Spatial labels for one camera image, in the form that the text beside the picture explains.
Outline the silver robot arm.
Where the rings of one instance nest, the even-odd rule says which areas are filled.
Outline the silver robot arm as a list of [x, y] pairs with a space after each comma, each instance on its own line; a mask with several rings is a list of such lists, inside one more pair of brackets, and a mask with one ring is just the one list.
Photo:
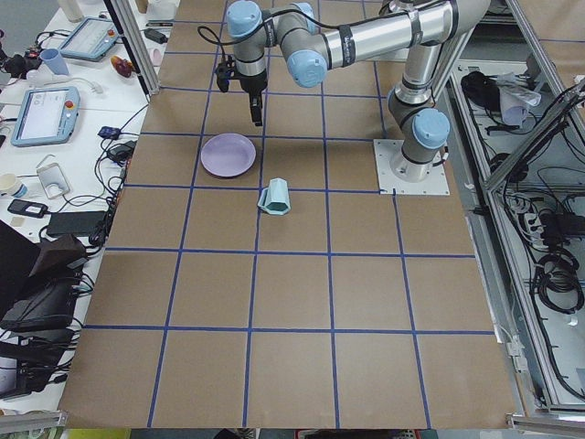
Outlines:
[[431, 108], [439, 77], [456, 57], [443, 47], [468, 35], [487, 12], [487, 1], [387, 1], [378, 16], [353, 24], [317, 23], [308, 3], [261, 9], [236, 1], [227, 11], [233, 53], [216, 67], [218, 88], [238, 80], [249, 95], [253, 123], [262, 124], [262, 92], [268, 84], [265, 51], [277, 47], [294, 82], [320, 85], [330, 70], [405, 49], [400, 82], [388, 96], [388, 109], [404, 140], [390, 161], [394, 175], [419, 183], [433, 167], [451, 130], [447, 116]]

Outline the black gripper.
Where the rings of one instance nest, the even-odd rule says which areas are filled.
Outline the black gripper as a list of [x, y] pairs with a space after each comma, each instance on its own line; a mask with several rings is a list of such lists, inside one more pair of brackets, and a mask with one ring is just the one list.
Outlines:
[[261, 72], [254, 76], [243, 75], [239, 78], [240, 87], [249, 95], [250, 118], [255, 126], [262, 126], [261, 93], [268, 87], [268, 75]]

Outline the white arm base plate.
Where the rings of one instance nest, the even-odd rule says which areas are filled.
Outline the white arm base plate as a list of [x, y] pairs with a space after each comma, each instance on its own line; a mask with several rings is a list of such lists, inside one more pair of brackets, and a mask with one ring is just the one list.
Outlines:
[[402, 155], [402, 140], [373, 141], [378, 191], [383, 195], [449, 196], [450, 190], [437, 152], [428, 164], [418, 165]]

